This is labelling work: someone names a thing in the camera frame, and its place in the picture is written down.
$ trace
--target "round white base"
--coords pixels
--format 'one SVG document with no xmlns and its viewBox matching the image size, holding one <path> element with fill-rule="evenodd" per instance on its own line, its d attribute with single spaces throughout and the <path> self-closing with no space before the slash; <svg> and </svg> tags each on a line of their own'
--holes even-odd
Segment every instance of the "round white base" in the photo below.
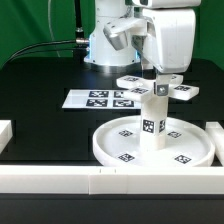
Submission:
<svg viewBox="0 0 224 224">
<path fill-rule="evenodd" d="M 123 117 L 99 127 L 93 136 L 93 152 L 104 166 L 186 167 L 210 166 L 215 146 L 207 133 L 188 122 L 166 120 L 166 147 L 140 149 L 140 116 Z"/>
</svg>

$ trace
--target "green background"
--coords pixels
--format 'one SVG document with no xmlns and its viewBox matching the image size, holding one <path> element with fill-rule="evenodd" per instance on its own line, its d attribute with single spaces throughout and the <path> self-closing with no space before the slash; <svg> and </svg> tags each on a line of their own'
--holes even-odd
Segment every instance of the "green background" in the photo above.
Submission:
<svg viewBox="0 0 224 224">
<path fill-rule="evenodd" d="M 81 0 L 85 35 L 93 31 L 94 0 Z M 224 69 L 224 1 L 202 0 L 195 9 L 197 29 L 195 58 L 209 59 Z M 75 38 L 73 0 L 52 0 L 52 28 L 56 40 Z M 15 51 L 31 44 L 51 41 L 48 26 L 48 0 L 0 0 L 0 66 Z M 62 57 L 71 57 L 61 52 Z M 35 56 L 57 56 L 41 53 Z"/>
</svg>

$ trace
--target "white block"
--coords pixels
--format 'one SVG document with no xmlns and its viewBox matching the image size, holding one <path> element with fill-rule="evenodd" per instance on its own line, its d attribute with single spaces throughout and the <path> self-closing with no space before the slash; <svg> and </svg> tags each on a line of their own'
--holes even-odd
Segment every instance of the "white block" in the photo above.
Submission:
<svg viewBox="0 0 224 224">
<path fill-rule="evenodd" d="M 125 89 L 132 89 L 132 88 L 142 86 L 143 85 L 142 82 L 143 81 L 141 78 L 126 75 L 117 79 L 117 86 L 121 88 L 125 88 Z"/>
<path fill-rule="evenodd" d="M 207 122 L 206 130 L 215 143 L 215 154 L 224 166 L 224 130 L 218 122 Z"/>
<path fill-rule="evenodd" d="M 124 98 L 135 102 L 144 103 L 153 97 L 153 89 L 142 87 L 133 88 L 124 92 Z"/>
<path fill-rule="evenodd" d="M 127 194 L 223 194 L 223 168 L 129 171 Z"/>
<path fill-rule="evenodd" d="M 179 100 L 189 100 L 199 93 L 199 88 L 187 85 L 170 85 L 169 97 Z"/>
<path fill-rule="evenodd" d="M 0 193 L 88 194 L 94 167 L 1 166 Z"/>
<path fill-rule="evenodd" d="M 99 167 L 89 176 L 89 194 L 126 194 L 127 174 L 116 168 Z"/>
<path fill-rule="evenodd" d="M 12 124 L 9 120 L 0 121 L 0 153 L 12 138 Z"/>
</svg>

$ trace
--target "black table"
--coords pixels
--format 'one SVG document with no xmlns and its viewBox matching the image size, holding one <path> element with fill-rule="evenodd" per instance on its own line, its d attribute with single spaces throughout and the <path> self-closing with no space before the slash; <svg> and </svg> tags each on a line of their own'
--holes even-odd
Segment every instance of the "black table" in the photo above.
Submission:
<svg viewBox="0 0 224 224">
<path fill-rule="evenodd" d="M 139 110 L 64 110 L 70 89 L 118 89 L 116 79 L 72 58 L 24 58 L 0 73 L 0 119 L 14 137 L 0 164 L 100 165 L 92 135 L 101 124 Z M 193 60 L 184 83 L 200 87 L 189 102 L 170 100 L 169 116 L 195 123 L 224 120 L 224 72 Z M 0 223 L 223 223 L 217 195 L 0 195 Z"/>
</svg>

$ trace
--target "black and white pattern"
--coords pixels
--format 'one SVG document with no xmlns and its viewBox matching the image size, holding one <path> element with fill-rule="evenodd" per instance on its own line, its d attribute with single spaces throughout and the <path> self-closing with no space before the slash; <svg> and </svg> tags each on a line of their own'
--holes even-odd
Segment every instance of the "black and white pattern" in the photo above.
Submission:
<svg viewBox="0 0 224 224">
<path fill-rule="evenodd" d="M 153 121 L 143 120 L 143 131 L 154 133 L 154 126 Z"/>
<path fill-rule="evenodd" d="M 124 137 L 129 137 L 129 136 L 133 135 L 132 132 L 127 131 L 127 130 L 121 131 L 121 132 L 119 132 L 119 134 L 124 136 Z"/>
<path fill-rule="evenodd" d="M 113 107 L 134 107 L 134 101 L 131 100 L 114 100 Z"/>
<path fill-rule="evenodd" d="M 90 91 L 89 97 L 106 98 L 109 96 L 109 91 Z"/>
<path fill-rule="evenodd" d="M 118 158 L 121 159 L 121 160 L 123 160 L 123 161 L 126 162 L 126 163 L 127 163 L 127 162 L 130 162 L 130 161 L 133 160 L 133 159 L 135 159 L 135 157 L 133 157 L 133 156 L 127 154 L 127 153 L 125 153 L 125 154 L 119 156 Z"/>
<path fill-rule="evenodd" d="M 180 90 L 180 91 L 188 91 L 189 89 L 191 89 L 190 87 L 187 86 L 177 86 L 176 88 L 174 88 L 176 90 Z"/>
<path fill-rule="evenodd" d="M 173 137 L 173 138 L 179 138 L 181 136 L 180 133 L 172 131 L 168 134 L 169 136 Z"/>
<path fill-rule="evenodd" d="M 165 127 L 166 127 L 166 121 L 165 120 L 160 121 L 160 123 L 159 123 L 159 133 L 164 131 Z"/>
<path fill-rule="evenodd" d="M 135 77 L 128 77 L 124 79 L 125 81 L 129 81 L 129 82 L 135 82 L 137 80 L 139 80 L 139 78 L 135 78 Z"/>
<path fill-rule="evenodd" d="M 148 92 L 148 90 L 147 89 L 142 89 L 142 88 L 136 88 L 136 89 L 133 89 L 131 92 L 132 93 L 138 93 L 138 94 L 144 94 L 144 93 Z"/>
<path fill-rule="evenodd" d="M 97 99 L 88 99 L 86 106 L 87 107 L 107 107 L 108 100 L 97 100 Z"/>
<path fill-rule="evenodd" d="M 190 158 L 188 158 L 186 156 L 183 156 L 183 155 L 180 155 L 180 156 L 176 157 L 175 160 L 180 162 L 180 163 L 183 163 L 183 164 L 187 164 L 191 161 Z"/>
<path fill-rule="evenodd" d="M 114 91 L 114 98 L 124 98 L 123 91 Z"/>
</svg>

